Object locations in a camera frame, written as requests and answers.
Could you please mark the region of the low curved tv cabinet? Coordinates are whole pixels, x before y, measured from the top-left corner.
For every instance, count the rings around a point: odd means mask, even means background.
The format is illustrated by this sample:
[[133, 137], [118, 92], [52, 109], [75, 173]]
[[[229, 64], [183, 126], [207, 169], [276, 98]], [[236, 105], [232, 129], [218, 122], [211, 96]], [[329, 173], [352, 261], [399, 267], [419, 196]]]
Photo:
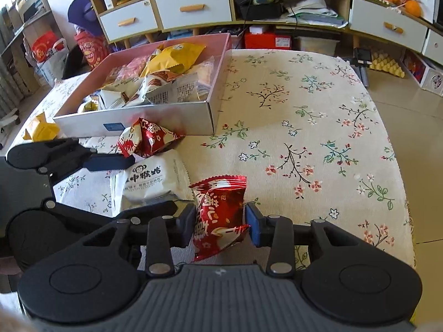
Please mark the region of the low curved tv cabinet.
[[[289, 4], [299, 0], [283, 1]], [[394, 6], [385, 0], [325, 1], [346, 22], [342, 27], [331, 26], [331, 30], [394, 43], [442, 63], [442, 31], [408, 13], [404, 4]]]

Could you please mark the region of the red shoe box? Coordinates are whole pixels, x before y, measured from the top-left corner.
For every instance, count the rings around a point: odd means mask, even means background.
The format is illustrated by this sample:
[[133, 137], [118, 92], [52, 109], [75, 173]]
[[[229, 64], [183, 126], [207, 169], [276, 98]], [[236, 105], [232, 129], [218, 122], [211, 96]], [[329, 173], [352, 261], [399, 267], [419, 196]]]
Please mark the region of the red shoe box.
[[247, 32], [244, 37], [244, 46], [246, 49], [291, 50], [291, 37], [275, 32], [265, 32], [263, 34]]

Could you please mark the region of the pink cardboard box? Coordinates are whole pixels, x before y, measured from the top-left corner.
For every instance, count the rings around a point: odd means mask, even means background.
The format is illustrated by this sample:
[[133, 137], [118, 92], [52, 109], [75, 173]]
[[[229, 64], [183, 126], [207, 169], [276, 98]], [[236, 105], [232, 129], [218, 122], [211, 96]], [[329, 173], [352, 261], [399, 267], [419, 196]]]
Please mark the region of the pink cardboard box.
[[[112, 85], [111, 72], [135, 58], [150, 57], [158, 48], [202, 45], [203, 51], [186, 74], [166, 70]], [[182, 135], [215, 133], [231, 52], [228, 34], [166, 40], [113, 53], [73, 90], [54, 122], [69, 137], [118, 136], [137, 119]]]

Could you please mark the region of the orange fruit lower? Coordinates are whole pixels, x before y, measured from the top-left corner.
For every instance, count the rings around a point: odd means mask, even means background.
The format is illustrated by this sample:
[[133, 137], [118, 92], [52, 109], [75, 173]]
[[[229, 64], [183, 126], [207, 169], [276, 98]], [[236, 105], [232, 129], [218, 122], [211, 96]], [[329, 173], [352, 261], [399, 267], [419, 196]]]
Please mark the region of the orange fruit lower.
[[422, 15], [421, 6], [416, 0], [408, 0], [405, 2], [404, 8], [408, 14], [414, 17], [421, 17]]

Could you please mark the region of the red gift bag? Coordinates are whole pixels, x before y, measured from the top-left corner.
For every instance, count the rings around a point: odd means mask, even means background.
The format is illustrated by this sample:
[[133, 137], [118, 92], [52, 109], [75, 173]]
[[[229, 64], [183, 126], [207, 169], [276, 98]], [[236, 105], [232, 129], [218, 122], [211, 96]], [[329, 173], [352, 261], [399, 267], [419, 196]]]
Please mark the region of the red gift bag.
[[105, 36], [94, 36], [88, 31], [82, 31], [74, 36], [84, 58], [91, 69], [95, 69], [110, 55], [110, 49]]

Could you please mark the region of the wooden shelf cabinet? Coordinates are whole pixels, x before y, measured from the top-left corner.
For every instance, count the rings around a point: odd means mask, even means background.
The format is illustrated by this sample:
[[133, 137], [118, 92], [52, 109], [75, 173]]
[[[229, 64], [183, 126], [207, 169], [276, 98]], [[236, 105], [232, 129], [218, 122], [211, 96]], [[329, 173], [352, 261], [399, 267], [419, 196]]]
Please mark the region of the wooden shelf cabinet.
[[201, 28], [227, 25], [234, 20], [232, 0], [90, 0], [108, 43], [144, 36], [150, 43], [156, 32], [184, 28], [198, 35]]

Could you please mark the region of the yellow waffle sandwich packet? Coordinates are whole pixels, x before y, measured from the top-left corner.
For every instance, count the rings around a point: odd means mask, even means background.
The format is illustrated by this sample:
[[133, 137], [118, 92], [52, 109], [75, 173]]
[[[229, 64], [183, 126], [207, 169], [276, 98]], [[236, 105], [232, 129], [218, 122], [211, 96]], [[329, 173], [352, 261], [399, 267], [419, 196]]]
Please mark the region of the yellow waffle sandwich packet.
[[184, 74], [194, 65], [205, 48], [204, 45], [197, 43], [178, 43], [163, 48], [158, 55], [147, 62], [140, 76], [145, 77], [158, 71]]

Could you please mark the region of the yellow egg tray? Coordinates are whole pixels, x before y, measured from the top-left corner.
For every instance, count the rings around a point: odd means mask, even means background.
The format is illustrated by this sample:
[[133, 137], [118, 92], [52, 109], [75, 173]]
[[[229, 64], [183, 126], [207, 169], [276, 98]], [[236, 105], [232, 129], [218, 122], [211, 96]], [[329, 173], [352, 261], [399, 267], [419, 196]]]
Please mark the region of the yellow egg tray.
[[388, 53], [384, 51], [371, 51], [372, 62], [369, 68], [374, 71], [382, 71], [392, 76], [403, 79], [405, 77], [405, 71], [400, 66], [399, 62], [392, 58]]

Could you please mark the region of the silver small packet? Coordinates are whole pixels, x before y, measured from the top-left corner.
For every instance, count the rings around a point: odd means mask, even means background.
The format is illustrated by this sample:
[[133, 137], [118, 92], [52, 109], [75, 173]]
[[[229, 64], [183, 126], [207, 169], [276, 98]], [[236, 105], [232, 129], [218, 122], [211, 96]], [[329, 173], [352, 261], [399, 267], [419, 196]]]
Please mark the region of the silver small packet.
[[128, 102], [128, 98], [124, 92], [101, 89], [98, 102], [101, 110], [115, 110], [124, 107]]

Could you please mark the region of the black storage tray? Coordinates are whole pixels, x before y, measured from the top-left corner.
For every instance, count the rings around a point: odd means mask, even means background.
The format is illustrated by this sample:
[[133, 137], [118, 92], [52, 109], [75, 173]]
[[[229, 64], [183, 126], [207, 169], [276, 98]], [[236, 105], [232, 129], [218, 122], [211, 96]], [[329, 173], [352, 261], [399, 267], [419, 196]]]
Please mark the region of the black storage tray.
[[282, 0], [233, 0], [239, 18], [247, 21], [272, 20], [283, 15]]

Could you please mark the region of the pink nougat snack bar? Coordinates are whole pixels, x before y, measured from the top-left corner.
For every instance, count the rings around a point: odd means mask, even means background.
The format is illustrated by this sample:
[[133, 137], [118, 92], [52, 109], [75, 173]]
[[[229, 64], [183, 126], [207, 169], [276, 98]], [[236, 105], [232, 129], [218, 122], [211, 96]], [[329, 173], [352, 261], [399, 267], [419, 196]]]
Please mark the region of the pink nougat snack bar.
[[132, 59], [128, 64], [113, 68], [107, 75], [103, 86], [112, 84], [115, 81], [138, 78], [148, 60], [149, 56], [140, 56]]

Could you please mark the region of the white monkey cake packet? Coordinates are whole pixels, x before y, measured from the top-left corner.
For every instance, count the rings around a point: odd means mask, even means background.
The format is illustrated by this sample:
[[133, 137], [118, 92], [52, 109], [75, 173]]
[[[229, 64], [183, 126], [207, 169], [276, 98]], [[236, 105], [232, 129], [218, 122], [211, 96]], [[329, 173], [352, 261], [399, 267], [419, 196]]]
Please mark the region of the white monkey cake packet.
[[153, 155], [114, 175], [110, 181], [113, 213], [170, 200], [194, 200], [189, 174], [171, 149]]

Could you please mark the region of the floral tablecloth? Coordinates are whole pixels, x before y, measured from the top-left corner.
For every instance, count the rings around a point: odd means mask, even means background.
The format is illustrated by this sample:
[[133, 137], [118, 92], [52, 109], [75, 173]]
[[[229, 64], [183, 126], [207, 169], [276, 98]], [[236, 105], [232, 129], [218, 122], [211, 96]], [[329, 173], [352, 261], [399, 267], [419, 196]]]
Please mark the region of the floral tablecloth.
[[414, 265], [405, 188], [382, 118], [341, 58], [235, 50], [211, 136], [171, 143], [189, 181], [244, 175], [245, 200], [297, 224], [319, 219]]

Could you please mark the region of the purple plush toy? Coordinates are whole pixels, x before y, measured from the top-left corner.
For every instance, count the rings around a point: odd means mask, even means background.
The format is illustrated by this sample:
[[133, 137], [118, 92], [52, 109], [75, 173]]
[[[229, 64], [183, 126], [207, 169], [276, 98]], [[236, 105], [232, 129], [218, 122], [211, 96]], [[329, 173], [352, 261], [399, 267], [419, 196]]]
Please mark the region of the purple plush toy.
[[79, 26], [95, 37], [103, 35], [91, 0], [74, 0], [68, 9], [68, 22]]

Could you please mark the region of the white nut mix packet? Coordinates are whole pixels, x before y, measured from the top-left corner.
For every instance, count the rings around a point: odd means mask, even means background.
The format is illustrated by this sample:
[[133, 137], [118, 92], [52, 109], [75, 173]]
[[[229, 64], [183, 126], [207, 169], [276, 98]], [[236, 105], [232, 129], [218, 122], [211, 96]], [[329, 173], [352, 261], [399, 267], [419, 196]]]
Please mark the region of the white nut mix packet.
[[125, 107], [185, 103], [194, 88], [190, 75], [158, 71], [142, 78], [142, 83]]

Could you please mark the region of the white shopping bag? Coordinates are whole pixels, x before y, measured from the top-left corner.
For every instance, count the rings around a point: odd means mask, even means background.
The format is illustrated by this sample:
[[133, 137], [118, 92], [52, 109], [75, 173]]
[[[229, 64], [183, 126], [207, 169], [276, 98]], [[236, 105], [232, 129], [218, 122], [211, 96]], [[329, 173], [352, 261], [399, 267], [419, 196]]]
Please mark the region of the white shopping bag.
[[63, 77], [68, 53], [66, 40], [58, 38], [52, 31], [45, 32], [33, 43], [32, 58], [37, 62], [38, 71], [51, 87]]

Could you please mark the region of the clear orange label packet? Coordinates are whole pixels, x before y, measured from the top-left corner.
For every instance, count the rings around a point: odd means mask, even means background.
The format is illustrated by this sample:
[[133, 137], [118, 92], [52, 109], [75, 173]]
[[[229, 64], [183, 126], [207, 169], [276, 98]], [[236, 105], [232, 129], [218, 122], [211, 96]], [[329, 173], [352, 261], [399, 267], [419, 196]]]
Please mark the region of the clear orange label packet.
[[187, 101], [195, 102], [207, 99], [215, 70], [215, 57], [210, 56], [199, 64], [192, 66], [186, 75], [190, 75], [194, 81], [194, 88], [189, 94]]

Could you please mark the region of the red candy packet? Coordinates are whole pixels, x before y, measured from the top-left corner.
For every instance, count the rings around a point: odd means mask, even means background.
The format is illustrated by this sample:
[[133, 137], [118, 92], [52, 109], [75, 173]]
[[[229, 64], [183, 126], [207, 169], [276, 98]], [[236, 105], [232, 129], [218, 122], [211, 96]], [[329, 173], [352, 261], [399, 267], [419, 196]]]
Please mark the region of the red candy packet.
[[181, 138], [182, 135], [176, 132], [139, 118], [120, 134], [117, 147], [125, 157], [133, 154], [139, 157], [151, 157]]
[[209, 259], [243, 240], [249, 225], [243, 222], [247, 177], [218, 175], [190, 186], [197, 199], [194, 261]]

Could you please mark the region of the yellow salted cracker packet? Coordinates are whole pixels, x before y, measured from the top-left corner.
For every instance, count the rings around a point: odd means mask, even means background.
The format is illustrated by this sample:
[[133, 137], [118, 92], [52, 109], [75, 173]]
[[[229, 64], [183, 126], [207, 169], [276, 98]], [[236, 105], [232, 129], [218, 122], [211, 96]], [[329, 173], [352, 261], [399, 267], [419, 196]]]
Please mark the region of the yellow salted cracker packet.
[[99, 110], [99, 103], [97, 100], [88, 100], [79, 105], [77, 112], [95, 112]]

